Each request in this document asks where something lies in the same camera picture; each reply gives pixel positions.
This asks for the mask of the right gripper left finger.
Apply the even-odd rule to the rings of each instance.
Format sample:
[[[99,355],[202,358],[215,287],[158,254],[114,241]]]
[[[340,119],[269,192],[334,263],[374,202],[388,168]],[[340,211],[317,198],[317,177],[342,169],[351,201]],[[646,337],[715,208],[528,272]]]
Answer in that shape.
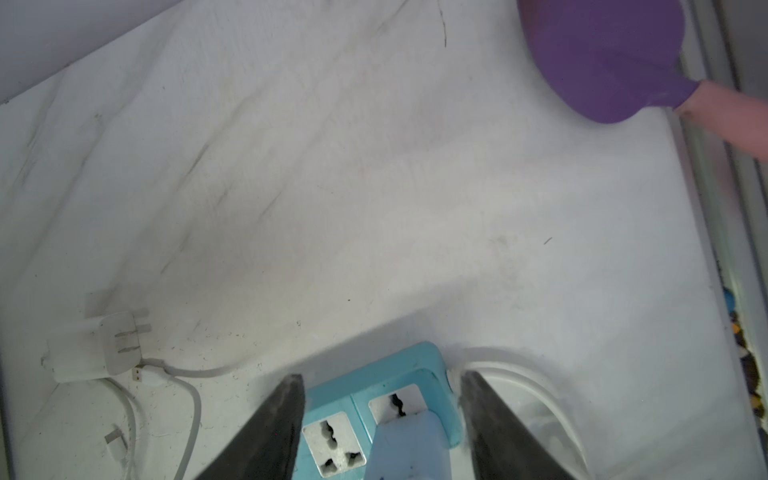
[[[300,374],[285,376],[200,479],[290,479],[305,411]]]

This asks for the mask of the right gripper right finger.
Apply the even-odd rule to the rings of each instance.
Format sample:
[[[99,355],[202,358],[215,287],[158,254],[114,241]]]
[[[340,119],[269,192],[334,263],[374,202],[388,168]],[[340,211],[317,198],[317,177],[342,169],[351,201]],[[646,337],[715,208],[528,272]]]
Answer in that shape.
[[[567,479],[565,469],[477,371],[461,374],[459,403],[477,479]]]

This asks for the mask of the turquoise power strip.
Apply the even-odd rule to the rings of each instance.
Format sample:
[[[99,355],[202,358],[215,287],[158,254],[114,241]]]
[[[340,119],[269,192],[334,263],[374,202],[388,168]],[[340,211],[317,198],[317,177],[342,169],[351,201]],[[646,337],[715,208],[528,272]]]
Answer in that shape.
[[[294,478],[364,479],[377,427],[423,411],[439,417],[450,458],[463,425],[445,362],[430,342],[311,388]]]

